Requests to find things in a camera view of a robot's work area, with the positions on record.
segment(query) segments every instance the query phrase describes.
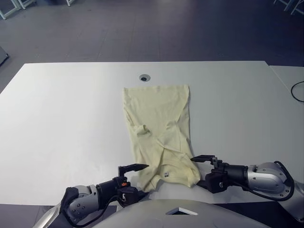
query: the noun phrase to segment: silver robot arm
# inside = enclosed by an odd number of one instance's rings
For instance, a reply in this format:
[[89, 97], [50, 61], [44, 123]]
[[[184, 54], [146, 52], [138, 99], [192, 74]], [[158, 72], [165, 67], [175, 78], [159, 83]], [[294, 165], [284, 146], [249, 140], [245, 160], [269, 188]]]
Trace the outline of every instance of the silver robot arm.
[[[78, 185], [67, 188], [61, 202], [47, 211], [33, 228], [48, 228], [59, 215], [63, 215], [72, 227], [82, 228], [99, 219], [113, 201], [118, 201], [122, 207], [137, 203], [148, 193], [132, 187], [124, 174], [146, 167], [148, 165], [145, 164], [119, 166], [119, 176], [110, 181], [97, 185]], [[89, 214], [98, 210], [102, 210], [102, 212], [93, 220], [85, 224], [78, 224]]]
[[222, 192], [228, 186], [240, 186], [260, 197], [278, 201], [297, 221], [304, 222], [304, 185], [294, 181], [285, 166], [279, 162], [260, 165], [230, 165], [214, 155], [200, 155], [194, 162], [211, 162], [214, 169], [197, 185], [212, 193]]

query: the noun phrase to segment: pale yellow shirt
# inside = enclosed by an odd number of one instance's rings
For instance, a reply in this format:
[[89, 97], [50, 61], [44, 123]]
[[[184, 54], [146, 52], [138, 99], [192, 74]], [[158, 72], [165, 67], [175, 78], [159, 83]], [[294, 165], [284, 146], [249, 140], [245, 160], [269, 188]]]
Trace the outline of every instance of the pale yellow shirt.
[[143, 190], [156, 188], [161, 179], [188, 187], [200, 180], [190, 160], [189, 87], [154, 86], [123, 89], [123, 107]]

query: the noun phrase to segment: black cable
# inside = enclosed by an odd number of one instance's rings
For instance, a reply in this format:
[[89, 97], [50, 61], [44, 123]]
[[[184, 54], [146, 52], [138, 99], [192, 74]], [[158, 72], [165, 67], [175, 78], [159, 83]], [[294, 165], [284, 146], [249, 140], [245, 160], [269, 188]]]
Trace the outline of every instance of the black cable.
[[286, 175], [286, 177], [287, 177], [287, 179], [286, 179], [285, 182], [290, 181], [290, 184], [291, 184], [290, 192], [289, 192], [288, 195], [287, 195], [286, 197], [284, 197], [284, 198], [277, 199], [277, 198], [273, 198], [273, 197], [270, 197], [270, 196], [266, 196], [266, 195], [257, 193], [257, 192], [255, 192], [255, 191], [252, 191], [250, 188], [248, 188], [248, 187], [246, 187], [246, 186], [244, 186], [244, 185], [242, 185], [242, 184], [240, 184], [240, 183], [237, 183], [237, 182], [235, 182], [235, 181], [233, 181], [233, 183], [234, 183], [235, 185], [238, 185], [238, 186], [242, 187], [243, 189], [245, 189], [245, 190], [251, 192], [252, 194], [255, 194], [255, 195], [257, 195], [257, 196], [263, 197], [263, 198], [265, 198], [265, 199], [268, 199], [268, 200], [270, 199], [270, 200], [274, 200], [274, 201], [286, 201], [286, 200], [290, 199], [290, 198], [293, 196], [293, 194], [294, 194], [294, 191], [295, 191], [295, 182], [294, 182], [294, 179], [293, 179], [293, 178], [291, 177], [291, 175], [289, 174], [288, 170], [285, 168], [285, 166], [284, 166], [281, 162], [275, 161], [274, 163], [279, 164], [279, 165], [281, 166], [283, 172], [285, 173], [285, 175]]
[[296, 85], [300, 84], [300, 83], [304, 83], [304, 81], [302, 81], [302, 82], [298, 82], [298, 83], [294, 84], [294, 85], [293, 85], [293, 87], [291, 87], [290, 92], [291, 92], [291, 95], [293, 96], [293, 98], [294, 98], [294, 99], [296, 99], [296, 100], [297, 100], [297, 101], [299, 101], [299, 102], [304, 102], [304, 101], [302, 101], [302, 100], [300, 100], [300, 99], [296, 98], [296, 97], [295, 97], [295, 95], [294, 95], [294, 93], [293, 93], [293, 89], [294, 89], [294, 87], [295, 87]]
[[87, 222], [87, 223], [85, 223], [85, 224], [83, 224], [83, 225], [77, 225], [77, 224], [75, 224], [74, 222], [72, 222], [72, 220], [69, 218], [69, 216], [67, 215], [67, 213], [65, 212], [65, 210], [63, 211], [63, 213], [64, 213], [64, 215], [65, 215], [67, 221], [69, 222], [69, 224], [70, 224], [72, 227], [75, 227], [75, 228], [83, 228], [83, 227], [86, 227], [86, 226], [90, 225], [92, 222], [95, 222], [95, 221], [96, 221], [97, 219], [99, 219], [100, 217], [102, 217], [102, 215], [104, 214], [105, 210], [107, 209], [107, 207], [109, 206], [109, 204], [112, 202], [112, 200], [113, 200], [114, 198], [117, 198], [117, 196], [112, 196], [112, 197], [109, 199], [109, 201], [107, 202], [107, 204], [105, 205], [103, 211], [102, 211], [96, 218], [92, 219], [91, 221], [89, 221], [89, 222]]

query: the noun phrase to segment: gray floor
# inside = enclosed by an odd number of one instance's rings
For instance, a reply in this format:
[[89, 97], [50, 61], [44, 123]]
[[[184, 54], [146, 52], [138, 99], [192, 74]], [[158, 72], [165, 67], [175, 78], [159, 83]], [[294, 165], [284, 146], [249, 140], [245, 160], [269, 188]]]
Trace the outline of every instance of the gray floor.
[[[0, 92], [24, 63], [265, 60], [303, 66], [303, 16], [272, 0], [38, 0], [6, 21]], [[8, 10], [9, 0], [0, 0]], [[0, 205], [0, 226], [30, 228], [47, 207]]]

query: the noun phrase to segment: white table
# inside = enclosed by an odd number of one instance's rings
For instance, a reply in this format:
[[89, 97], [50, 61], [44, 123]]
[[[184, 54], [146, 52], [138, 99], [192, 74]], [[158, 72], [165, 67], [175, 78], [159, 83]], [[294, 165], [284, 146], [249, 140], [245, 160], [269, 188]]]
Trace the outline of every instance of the white table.
[[[68, 186], [116, 176], [117, 166], [133, 163], [122, 88], [174, 84], [190, 86], [194, 155], [279, 160], [304, 181], [303, 106], [265, 62], [25, 64], [0, 94], [0, 203], [55, 205]], [[135, 172], [128, 177], [136, 184]], [[211, 194], [167, 183], [150, 198], [264, 201], [238, 187]]]

